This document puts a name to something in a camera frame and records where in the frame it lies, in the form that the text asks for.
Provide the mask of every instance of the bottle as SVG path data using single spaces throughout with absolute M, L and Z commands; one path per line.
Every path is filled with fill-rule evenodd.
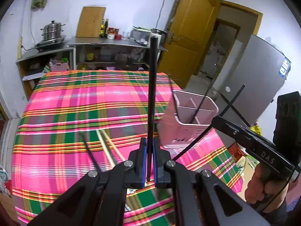
M 105 29 L 105 25 L 104 25 L 104 19 L 102 20 L 102 25 L 100 28 L 100 32 L 99 32 L 99 37 L 104 37 L 104 29 Z
M 109 19 L 106 19 L 106 22 L 104 23 L 104 36 L 105 37 L 108 32 L 108 28 L 109 28 Z

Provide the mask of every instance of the pink plastic basket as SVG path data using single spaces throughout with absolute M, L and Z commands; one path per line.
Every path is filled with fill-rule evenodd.
M 178 116 L 171 97 L 164 116 L 157 125 L 159 137 L 162 146 L 166 148 L 186 147 L 211 124 L 219 108 L 206 96 L 192 124 L 187 124 L 204 96 L 179 90 L 174 90 L 173 94 L 178 107 Z

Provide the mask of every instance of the striped tablecloth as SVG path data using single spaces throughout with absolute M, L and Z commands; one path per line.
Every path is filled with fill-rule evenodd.
M 168 78 L 158 73 L 156 122 L 170 97 Z M 13 149 L 13 198 L 20 223 L 27 224 L 93 169 L 79 132 L 86 133 L 102 170 L 112 166 L 97 130 L 103 129 L 118 149 L 111 150 L 117 162 L 127 159 L 140 138 L 147 136 L 147 99 L 148 72 L 74 70 L 42 77 L 24 111 Z M 168 150 L 172 157 L 181 151 Z M 178 161 L 192 170 L 212 170 L 232 190 L 241 190 L 242 178 L 215 130 Z M 124 225 L 175 224 L 171 191 L 154 188 L 153 181 L 129 194 L 126 203 L 130 211 L 125 212 Z

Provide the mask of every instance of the cutting board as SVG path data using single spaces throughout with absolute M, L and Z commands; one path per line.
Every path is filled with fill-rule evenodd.
M 82 8 L 76 36 L 77 37 L 99 37 L 105 7 L 87 6 Z

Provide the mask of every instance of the wooden door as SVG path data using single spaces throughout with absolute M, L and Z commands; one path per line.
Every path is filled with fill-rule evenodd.
M 185 88 L 198 65 L 219 12 L 218 0 L 181 0 L 158 72 Z

